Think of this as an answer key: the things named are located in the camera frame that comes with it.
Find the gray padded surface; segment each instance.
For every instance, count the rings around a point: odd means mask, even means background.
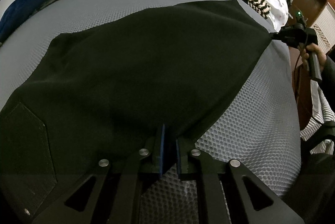
[[[0,109],[60,33],[85,30],[145,8],[189,1],[199,0],[53,3],[22,24],[0,48]],[[273,32],[259,14],[241,0],[238,2],[255,21]],[[300,139],[289,52],[283,43],[273,41],[269,45],[230,107],[196,145],[216,159],[240,159],[275,193],[285,193],[300,170]],[[197,223],[194,189],[194,184],[178,181],[172,168],[143,195],[142,223]]]

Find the black and white striped fabric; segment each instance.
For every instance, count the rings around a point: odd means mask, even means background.
[[[335,114],[329,106],[326,97],[324,96],[321,88],[315,81],[311,81],[311,94],[313,102],[313,116],[324,123],[325,121],[335,121]],[[321,127],[314,119],[310,119],[306,128],[300,131],[301,138],[306,141]],[[311,153],[326,153],[333,154],[334,143],[331,140],[325,140],[314,149]]]
[[[260,14],[264,19],[268,18],[270,13],[270,6],[265,0],[243,0],[248,4],[253,10]]]

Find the wooden door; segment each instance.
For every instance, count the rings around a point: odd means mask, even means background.
[[[300,10],[307,20],[307,26],[310,27],[322,12],[325,5],[326,0],[293,0],[289,12],[294,18],[289,18],[287,25],[291,25],[296,22],[295,15],[296,12]]]

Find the controller handle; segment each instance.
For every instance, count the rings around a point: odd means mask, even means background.
[[[308,67],[310,78],[314,81],[322,82],[320,64],[317,54],[314,51],[307,51],[307,53],[309,54]]]

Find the garment pocket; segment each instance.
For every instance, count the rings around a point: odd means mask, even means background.
[[[57,183],[46,127],[21,102],[0,114],[0,183],[14,210],[31,217]]]

